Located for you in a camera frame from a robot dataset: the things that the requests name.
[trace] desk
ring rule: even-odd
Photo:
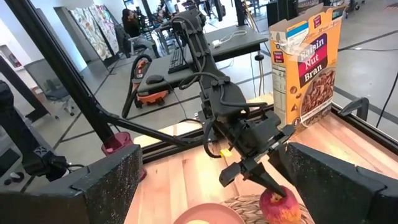
[[[260,96],[250,102],[273,103],[271,94]],[[183,134],[200,128],[196,123],[180,123],[161,131],[167,134]],[[157,142],[147,136],[135,138],[134,142],[147,146]],[[339,117],[330,114],[320,122],[290,139],[335,156],[350,163],[398,179],[398,156],[382,147]],[[214,149],[226,148],[221,141]],[[125,224],[173,223],[186,209],[200,203],[220,203],[238,195],[261,194],[264,188],[242,176],[223,188],[218,182],[222,169],[238,162],[239,155],[226,159],[212,159],[202,146],[166,157],[146,165],[148,176],[139,184]],[[296,189],[262,158],[264,167],[279,183],[293,190],[299,202],[302,199]]]
[[[265,35],[252,30],[248,26],[226,27],[207,33],[205,34],[205,37],[207,42],[211,43],[214,40],[222,39],[223,37],[225,37],[225,35],[232,34],[233,32],[236,32],[238,30],[245,30],[247,34],[234,36],[230,41],[223,43],[221,47],[218,47],[216,49],[210,47],[211,53],[213,54],[214,60],[216,62],[260,50],[260,43],[268,41],[268,38]],[[172,54],[162,58],[157,58],[152,61],[143,81],[139,85],[138,93],[152,94],[164,90],[169,90],[169,84],[171,84],[173,88],[176,88],[184,78],[187,78],[193,73],[192,70],[186,69],[176,73],[168,74],[167,71],[169,70],[171,57]],[[192,56],[188,49],[185,60],[188,63],[192,62]],[[146,79],[151,75],[163,75],[166,82],[147,85]]]

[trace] raisin nut bran box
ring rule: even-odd
[[[331,109],[345,5],[308,9],[269,28],[274,111],[299,132]]]

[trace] wooden tabletop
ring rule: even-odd
[[[250,100],[273,103],[272,95]],[[199,124],[180,123],[161,131],[179,135],[201,128]],[[142,147],[158,140],[140,136],[134,142]],[[337,116],[330,114],[290,139],[339,159],[365,167],[378,173],[398,179],[398,156],[365,136]],[[225,142],[215,145],[227,147]],[[262,158],[264,167],[281,185],[293,190],[302,202],[296,189],[287,182],[268,162]],[[202,146],[174,156],[160,159],[145,167],[147,177],[139,184],[125,224],[173,223],[186,209],[195,205],[220,203],[238,195],[261,194],[264,188],[238,176],[235,181],[223,188],[218,182],[220,172],[232,162],[238,162],[237,152],[225,159],[212,159]]]

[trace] woman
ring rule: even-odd
[[[136,13],[132,12],[130,9],[123,9],[122,11],[122,22],[124,31],[130,35],[130,37],[137,37],[133,40],[134,45],[143,45],[149,50],[153,50],[156,58],[159,58],[159,53],[155,41],[147,40],[141,37],[141,28],[138,21],[138,16]]]

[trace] apple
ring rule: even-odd
[[[286,193],[284,198],[268,189],[261,194],[260,208],[264,218],[269,224],[300,224],[300,204],[291,190],[281,187]]]

